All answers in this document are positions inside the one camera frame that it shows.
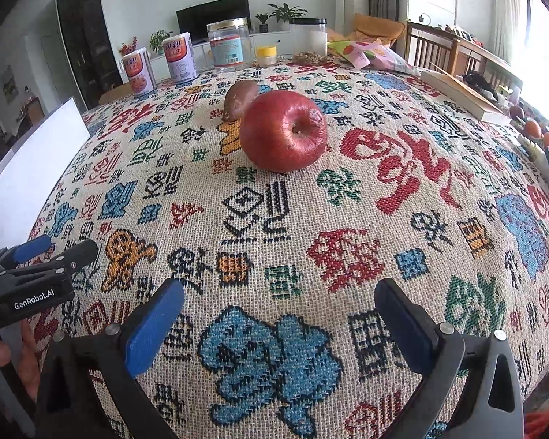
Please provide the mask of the person's left hand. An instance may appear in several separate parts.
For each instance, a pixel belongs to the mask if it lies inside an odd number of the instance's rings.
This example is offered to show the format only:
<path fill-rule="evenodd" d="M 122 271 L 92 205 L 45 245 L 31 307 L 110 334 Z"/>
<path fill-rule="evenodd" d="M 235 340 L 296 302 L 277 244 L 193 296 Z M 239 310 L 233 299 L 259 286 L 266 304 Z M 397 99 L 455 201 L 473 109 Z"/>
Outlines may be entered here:
<path fill-rule="evenodd" d="M 40 383 L 40 370 L 35 355 L 35 338 L 26 319 L 21 321 L 20 332 L 22 340 L 21 356 L 15 366 L 27 394 L 35 401 Z M 8 365 L 10 361 L 11 349 L 8 348 L 7 344 L 0 341 L 0 368 Z"/>

